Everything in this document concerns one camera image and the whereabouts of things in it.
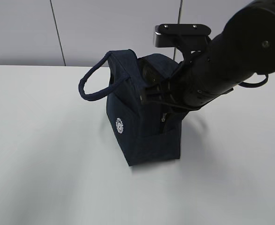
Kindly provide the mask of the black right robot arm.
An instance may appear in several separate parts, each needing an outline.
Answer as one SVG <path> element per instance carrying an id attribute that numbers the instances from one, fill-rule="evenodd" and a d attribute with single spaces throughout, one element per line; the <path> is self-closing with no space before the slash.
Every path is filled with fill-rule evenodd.
<path id="1" fill-rule="evenodd" d="M 144 104 L 172 111 L 196 111 L 237 85 L 253 88 L 253 74 L 275 72 L 275 0 L 254 0 L 239 10 L 215 38 L 203 24 L 161 24 L 156 47 L 175 47 L 183 55 L 169 78 L 142 89 Z"/>

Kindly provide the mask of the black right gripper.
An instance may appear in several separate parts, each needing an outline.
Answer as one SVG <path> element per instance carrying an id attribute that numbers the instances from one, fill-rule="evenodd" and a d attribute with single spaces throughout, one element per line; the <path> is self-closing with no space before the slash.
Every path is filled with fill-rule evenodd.
<path id="1" fill-rule="evenodd" d="M 191 107 L 183 103 L 182 86 L 169 79 L 143 88 L 140 100 L 142 104 L 156 103 L 172 108 L 173 111 L 191 111 Z"/>

